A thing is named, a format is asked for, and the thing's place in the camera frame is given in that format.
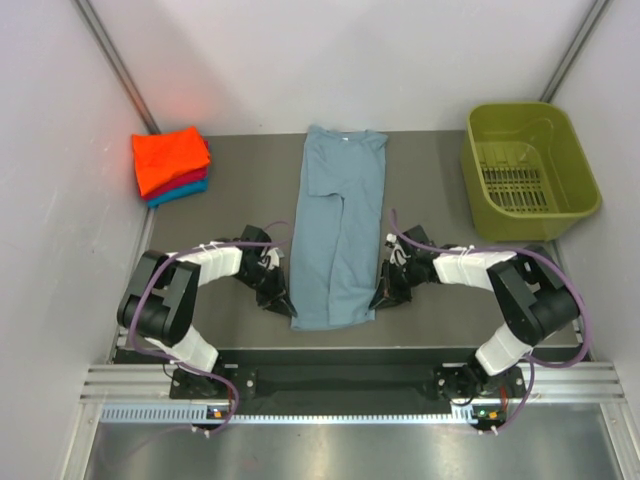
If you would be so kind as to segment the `grey blue t shirt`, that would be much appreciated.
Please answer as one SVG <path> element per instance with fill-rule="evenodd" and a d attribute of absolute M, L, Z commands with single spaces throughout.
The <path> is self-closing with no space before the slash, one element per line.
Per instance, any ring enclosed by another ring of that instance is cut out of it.
<path fill-rule="evenodd" d="M 289 266 L 294 330 L 375 317 L 387 140 L 374 131 L 308 130 Z"/>

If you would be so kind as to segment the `teal folded t shirt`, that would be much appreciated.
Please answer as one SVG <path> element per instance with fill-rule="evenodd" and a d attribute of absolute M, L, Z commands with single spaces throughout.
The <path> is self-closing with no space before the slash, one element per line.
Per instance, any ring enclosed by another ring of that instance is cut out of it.
<path fill-rule="evenodd" d="M 155 198 L 147 201 L 149 208 L 157 208 L 159 205 L 178 200 L 190 195 L 199 194 L 205 192 L 208 188 L 208 181 L 206 179 L 185 184 L 178 188 L 172 189 L 167 193 L 163 193 Z"/>

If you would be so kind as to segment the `magenta folded t shirt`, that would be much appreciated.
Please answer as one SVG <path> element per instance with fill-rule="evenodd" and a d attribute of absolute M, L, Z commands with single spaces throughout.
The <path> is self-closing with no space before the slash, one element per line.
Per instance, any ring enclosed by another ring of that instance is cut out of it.
<path fill-rule="evenodd" d="M 149 140 L 140 161 L 139 190 L 146 201 L 185 184 L 207 179 L 211 157 L 198 134 L 162 135 Z"/>

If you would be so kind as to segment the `orange folded t shirt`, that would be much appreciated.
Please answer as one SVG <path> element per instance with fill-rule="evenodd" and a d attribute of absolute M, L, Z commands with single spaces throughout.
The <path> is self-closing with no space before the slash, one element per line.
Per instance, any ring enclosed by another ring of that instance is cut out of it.
<path fill-rule="evenodd" d="M 208 147 L 195 126 L 166 134 L 134 134 L 131 146 L 142 196 L 182 175 L 206 169 L 210 164 Z"/>

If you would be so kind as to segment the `aluminium frame rail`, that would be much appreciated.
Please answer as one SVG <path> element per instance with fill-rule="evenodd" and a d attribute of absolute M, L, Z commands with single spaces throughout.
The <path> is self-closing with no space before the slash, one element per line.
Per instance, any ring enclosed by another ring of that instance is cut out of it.
<path fill-rule="evenodd" d="M 460 376 L 455 364 L 435 371 L 419 365 L 355 366 L 249 366 L 232 365 L 223 370 L 243 401 L 278 392 L 313 395 L 396 392 L 416 393 L 436 401 L 445 389 L 446 398 L 460 402 L 471 389 L 454 384 Z M 475 398 L 499 396 L 504 385 L 507 397 L 521 398 L 530 389 L 530 398 L 547 403 L 607 403 L 624 399 L 619 378 L 612 365 L 583 362 L 568 369 L 530 366 L 524 362 L 500 377 L 494 386 Z M 97 402 L 151 402 L 160 400 L 214 401 L 229 397 L 226 384 L 198 376 L 171 365 L 122 364 L 89 368 L 80 399 Z"/>

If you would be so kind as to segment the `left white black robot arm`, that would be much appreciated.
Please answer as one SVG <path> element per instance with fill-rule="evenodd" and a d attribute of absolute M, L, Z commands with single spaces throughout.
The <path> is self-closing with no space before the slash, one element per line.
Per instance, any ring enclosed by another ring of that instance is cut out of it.
<path fill-rule="evenodd" d="M 193 326 L 198 290 L 221 278 L 234 278 L 255 292 L 257 306 L 296 317 L 284 270 L 283 253 L 263 228 L 247 225 L 233 239 L 200 244 L 181 253 L 148 250 L 140 257 L 116 311 L 116 321 L 133 340 L 154 345 L 176 369 L 179 393 L 214 398 L 226 386 L 225 370 L 215 364 L 218 350 Z"/>

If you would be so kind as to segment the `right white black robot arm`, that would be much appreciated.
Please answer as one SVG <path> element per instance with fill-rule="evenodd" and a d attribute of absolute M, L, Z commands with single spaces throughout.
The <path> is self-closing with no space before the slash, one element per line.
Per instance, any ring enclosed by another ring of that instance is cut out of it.
<path fill-rule="evenodd" d="M 422 284 L 462 285 L 494 294 L 504 321 L 463 366 L 435 372 L 438 394 L 466 406 L 492 394 L 521 358 L 580 315 L 575 296 L 547 251 L 533 245 L 522 251 L 436 246 L 417 225 L 388 234 L 371 310 L 412 301 Z"/>

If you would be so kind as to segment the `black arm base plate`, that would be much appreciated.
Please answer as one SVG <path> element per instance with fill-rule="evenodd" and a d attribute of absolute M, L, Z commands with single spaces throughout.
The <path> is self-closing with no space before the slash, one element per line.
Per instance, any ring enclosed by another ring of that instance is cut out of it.
<path fill-rule="evenodd" d="M 439 365 L 432 371 L 421 366 L 261 366 L 225 367 L 220 374 L 237 388 L 243 402 L 291 397 L 319 402 L 322 394 L 340 395 L 346 403 L 363 394 L 367 401 L 389 393 L 393 401 L 402 395 L 425 401 L 469 400 L 491 396 L 510 386 L 521 374 L 506 373 L 481 384 L 461 366 Z"/>

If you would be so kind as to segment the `olive green plastic basket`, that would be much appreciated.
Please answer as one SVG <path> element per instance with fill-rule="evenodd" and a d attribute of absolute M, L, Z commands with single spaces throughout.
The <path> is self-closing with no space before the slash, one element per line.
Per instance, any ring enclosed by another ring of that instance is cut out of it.
<path fill-rule="evenodd" d="M 571 120 L 548 103 L 473 108 L 460 163 L 475 230 L 488 241 L 553 241 L 601 206 Z"/>

